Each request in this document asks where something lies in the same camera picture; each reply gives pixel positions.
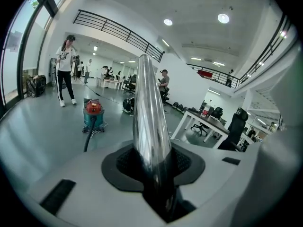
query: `cable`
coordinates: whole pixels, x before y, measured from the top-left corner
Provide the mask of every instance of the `cable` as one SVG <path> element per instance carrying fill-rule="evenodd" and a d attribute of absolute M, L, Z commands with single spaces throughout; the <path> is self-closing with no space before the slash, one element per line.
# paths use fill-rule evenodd
<path fill-rule="evenodd" d="M 93 130 L 94 130 L 95 122 L 96 122 L 96 118 L 91 117 L 91 128 L 89 130 L 89 134 L 88 134 L 88 136 L 86 138 L 86 141 L 85 141 L 84 152 L 87 152 L 87 147 L 89 145 L 89 140 L 90 140 L 91 134 L 93 133 Z"/>
<path fill-rule="evenodd" d="M 87 86 L 81 79 L 79 79 L 79 81 L 80 82 L 82 82 L 85 86 Z M 120 104 L 120 105 L 122 105 L 121 103 L 118 103 L 118 102 L 116 102 L 116 101 L 114 101 L 114 100 L 111 100 L 111 99 L 109 99 L 109 98 L 107 98 L 107 97 L 104 97 L 104 96 L 101 96 L 99 93 L 96 93 L 93 89 L 91 89 L 89 86 L 87 86 L 90 90 L 92 90 L 97 96 L 100 96 L 100 97 L 102 97 L 102 98 L 105 98 L 105 99 L 107 99 L 107 100 L 109 100 L 109 101 L 112 101 L 112 102 L 114 102 L 114 103 L 116 103 L 116 104 Z"/>

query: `red object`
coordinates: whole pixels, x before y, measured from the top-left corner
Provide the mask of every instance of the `red object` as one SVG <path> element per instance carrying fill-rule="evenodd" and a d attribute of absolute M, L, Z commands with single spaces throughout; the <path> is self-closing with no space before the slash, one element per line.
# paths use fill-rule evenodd
<path fill-rule="evenodd" d="M 198 70 L 198 74 L 201 76 L 201 77 L 205 77 L 205 78 L 212 78 L 213 77 L 213 74 L 208 72 L 208 71 L 205 71 L 205 70 Z"/>
<path fill-rule="evenodd" d="M 101 103 L 98 100 L 90 100 L 86 105 L 86 111 L 89 114 L 99 114 L 101 110 Z"/>

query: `black railing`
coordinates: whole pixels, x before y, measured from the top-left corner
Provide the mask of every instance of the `black railing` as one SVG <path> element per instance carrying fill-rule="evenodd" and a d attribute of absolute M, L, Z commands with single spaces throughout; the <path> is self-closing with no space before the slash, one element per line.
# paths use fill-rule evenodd
<path fill-rule="evenodd" d="M 150 55 L 158 62 L 161 61 L 163 52 L 161 52 L 159 49 L 147 42 L 132 30 L 109 18 L 79 9 L 73 23 L 89 26 L 91 28 L 95 28 L 114 35 L 142 50 L 144 53 Z"/>
<path fill-rule="evenodd" d="M 229 74 L 226 74 L 224 72 L 220 72 L 214 69 L 197 66 L 193 64 L 188 64 L 188 65 L 193 70 L 196 70 L 201 77 L 224 84 L 227 87 L 236 88 L 239 84 L 239 79 L 230 76 Z"/>
<path fill-rule="evenodd" d="M 248 80 L 252 74 L 257 72 L 257 70 L 264 66 L 266 61 L 273 55 L 277 47 L 282 43 L 282 41 L 286 38 L 287 32 L 291 26 L 289 19 L 282 15 L 279 25 L 274 32 L 271 40 L 269 41 L 268 45 L 265 47 L 264 51 L 261 55 L 257 58 L 257 60 L 253 63 L 253 65 L 248 69 L 248 71 L 239 79 L 239 85 Z"/>

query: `gray t-shirt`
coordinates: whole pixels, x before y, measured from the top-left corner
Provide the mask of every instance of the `gray t-shirt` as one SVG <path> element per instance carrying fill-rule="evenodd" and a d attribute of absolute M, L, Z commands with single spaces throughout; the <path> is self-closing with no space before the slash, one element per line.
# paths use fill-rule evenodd
<path fill-rule="evenodd" d="M 161 79 L 161 84 L 163 84 L 163 83 L 169 83 L 169 76 L 163 77 Z M 161 86 L 161 87 L 159 87 L 159 90 L 162 92 L 165 92 L 166 88 L 167 88 L 167 86 L 166 87 Z"/>

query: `vacuum hose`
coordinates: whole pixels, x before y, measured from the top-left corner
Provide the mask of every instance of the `vacuum hose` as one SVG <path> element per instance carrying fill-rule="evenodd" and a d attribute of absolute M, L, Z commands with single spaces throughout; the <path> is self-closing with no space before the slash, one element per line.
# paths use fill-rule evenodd
<path fill-rule="evenodd" d="M 85 145 L 84 145 L 84 152 L 87 152 L 87 147 L 89 145 L 89 140 L 90 140 L 90 137 L 91 137 L 91 134 L 93 133 L 93 130 L 94 130 L 94 126 L 95 126 L 95 122 L 96 122 L 96 117 L 91 117 L 91 128 L 89 130 L 89 134 L 86 138 L 86 141 L 85 141 Z"/>

